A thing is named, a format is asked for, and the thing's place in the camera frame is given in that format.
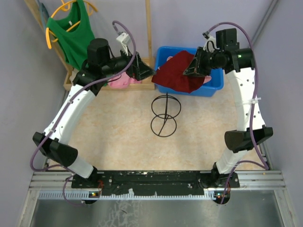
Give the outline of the pink bucket hat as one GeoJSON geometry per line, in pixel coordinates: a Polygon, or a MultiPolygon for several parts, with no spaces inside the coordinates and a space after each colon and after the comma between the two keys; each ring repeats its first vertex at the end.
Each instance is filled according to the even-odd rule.
{"type": "MultiPolygon", "coordinates": [[[[166,61],[169,61],[171,58],[173,58],[173,56],[169,56],[166,61]]],[[[204,79],[204,84],[208,83],[209,81],[211,81],[212,77],[211,76],[206,76],[204,79]]]]}

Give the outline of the dark red bucket hat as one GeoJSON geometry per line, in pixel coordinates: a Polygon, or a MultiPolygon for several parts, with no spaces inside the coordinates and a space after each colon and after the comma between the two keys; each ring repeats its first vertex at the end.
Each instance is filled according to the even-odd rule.
{"type": "Polygon", "coordinates": [[[204,77],[188,77],[183,75],[193,58],[193,54],[187,51],[180,51],[157,69],[151,81],[177,92],[191,93],[199,89],[204,84],[204,77]]]}

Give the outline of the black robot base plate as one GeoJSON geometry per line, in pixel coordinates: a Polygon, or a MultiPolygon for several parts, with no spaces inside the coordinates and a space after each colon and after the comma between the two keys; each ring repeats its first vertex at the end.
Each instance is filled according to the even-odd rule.
{"type": "Polygon", "coordinates": [[[127,196],[136,198],[151,196],[168,198],[188,198],[204,196],[205,190],[214,188],[214,199],[229,200],[232,188],[239,188],[236,173],[220,174],[212,171],[97,171],[85,179],[75,175],[71,181],[73,189],[93,189],[90,198],[101,196],[127,196]]]}

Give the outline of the black wire hat stand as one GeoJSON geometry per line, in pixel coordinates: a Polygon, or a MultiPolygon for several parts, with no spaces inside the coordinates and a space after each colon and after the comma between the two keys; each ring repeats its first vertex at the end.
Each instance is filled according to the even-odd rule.
{"type": "Polygon", "coordinates": [[[181,102],[180,102],[176,97],[174,97],[174,96],[172,96],[172,95],[169,95],[168,93],[166,93],[165,95],[160,95],[160,96],[154,98],[153,101],[152,101],[152,103],[151,103],[151,111],[152,111],[152,113],[154,114],[154,117],[152,118],[151,123],[150,123],[150,129],[151,129],[152,133],[153,133],[154,135],[160,137],[160,138],[167,138],[167,137],[172,136],[172,135],[176,132],[176,130],[177,130],[177,128],[178,128],[178,124],[177,124],[177,121],[176,121],[175,118],[176,118],[177,116],[179,116],[179,114],[181,113],[181,110],[182,110],[181,102]],[[155,103],[156,101],[160,100],[160,99],[165,99],[165,109],[164,109],[164,113],[163,113],[163,114],[162,114],[162,113],[155,113],[154,108],[153,108],[154,103],[155,103]],[[176,102],[178,103],[178,105],[179,105],[179,111],[178,111],[177,114],[175,114],[175,115],[171,115],[171,114],[169,114],[169,112],[168,112],[169,100],[170,100],[170,99],[173,100],[173,101],[176,101],[176,102]],[[158,119],[158,118],[159,118],[159,119],[162,119],[163,124],[162,124],[160,130],[159,130],[158,132],[156,132],[156,131],[153,129],[153,123],[154,123],[154,121],[155,121],[156,119],[158,119]],[[172,131],[172,133],[170,133],[170,134],[168,134],[168,135],[162,135],[161,133],[162,133],[164,127],[166,126],[167,121],[169,121],[169,120],[172,120],[172,121],[174,122],[175,128],[174,128],[174,130],[172,131]]]}

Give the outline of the blue plastic bin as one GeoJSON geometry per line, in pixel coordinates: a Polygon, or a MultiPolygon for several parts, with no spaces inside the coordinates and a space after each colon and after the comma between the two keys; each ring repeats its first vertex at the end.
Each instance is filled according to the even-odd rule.
{"type": "MultiPolygon", "coordinates": [[[[190,54],[195,54],[195,48],[185,48],[185,47],[171,47],[171,46],[162,46],[158,49],[156,60],[155,60],[155,69],[159,69],[169,57],[173,57],[180,51],[187,51],[190,54]]],[[[156,87],[161,93],[177,94],[177,95],[187,95],[187,96],[202,96],[202,97],[212,97],[216,91],[221,90],[224,86],[223,79],[223,70],[214,69],[211,71],[211,80],[207,83],[204,83],[199,89],[191,93],[178,92],[173,89],[163,87],[156,84],[156,87]]]]}

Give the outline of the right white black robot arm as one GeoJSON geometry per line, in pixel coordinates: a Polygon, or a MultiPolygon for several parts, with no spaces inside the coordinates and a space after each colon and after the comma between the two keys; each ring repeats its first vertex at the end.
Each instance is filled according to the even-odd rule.
{"type": "Polygon", "coordinates": [[[240,48],[235,28],[203,34],[204,47],[198,47],[183,74],[205,77],[211,70],[222,69],[232,87],[237,111],[237,128],[224,135],[226,149],[214,163],[211,178],[204,187],[223,187],[246,153],[273,135],[260,112],[257,97],[257,65],[252,48],[240,48]]]}

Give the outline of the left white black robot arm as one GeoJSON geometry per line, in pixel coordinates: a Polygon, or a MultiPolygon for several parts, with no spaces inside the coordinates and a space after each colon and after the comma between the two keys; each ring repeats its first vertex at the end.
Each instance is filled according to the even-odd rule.
{"type": "Polygon", "coordinates": [[[87,59],[76,74],[69,97],[44,132],[33,135],[43,156],[82,177],[82,183],[89,188],[98,184],[96,170],[68,144],[76,124],[108,78],[118,79],[125,72],[130,78],[141,81],[155,75],[155,70],[142,61],[138,52],[121,51],[119,57],[110,56],[110,53],[106,39],[95,38],[89,43],[87,59]]]}

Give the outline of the wooden clothes rack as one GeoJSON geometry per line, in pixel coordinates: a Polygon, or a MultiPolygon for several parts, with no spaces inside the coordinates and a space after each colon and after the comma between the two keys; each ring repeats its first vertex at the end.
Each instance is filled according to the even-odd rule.
{"type": "MultiPolygon", "coordinates": [[[[44,32],[45,29],[43,28],[43,22],[45,22],[45,19],[41,17],[40,13],[40,6],[38,4],[38,0],[25,0],[24,1],[28,7],[28,9],[31,11],[32,15],[34,16],[35,20],[38,22],[39,26],[41,27],[42,31],[44,32]]],[[[152,29],[151,29],[151,6],[150,1],[145,1],[145,9],[146,9],[146,31],[147,31],[147,44],[148,44],[148,54],[149,57],[142,58],[143,62],[148,64],[149,66],[153,67],[155,64],[155,57],[152,54],[152,29]]],[[[57,43],[54,43],[52,45],[52,48],[56,52],[57,56],[59,57],[61,63],[67,70],[67,74],[65,76],[65,80],[63,83],[63,87],[66,91],[70,91],[72,87],[72,76],[75,74],[75,70],[72,66],[67,64],[65,62],[65,58],[63,55],[63,52],[59,45],[57,43]]],[[[130,84],[128,87],[123,88],[122,90],[154,90],[155,85],[152,83],[152,78],[149,77],[147,79],[144,79],[141,83],[137,84],[130,84]]]]}

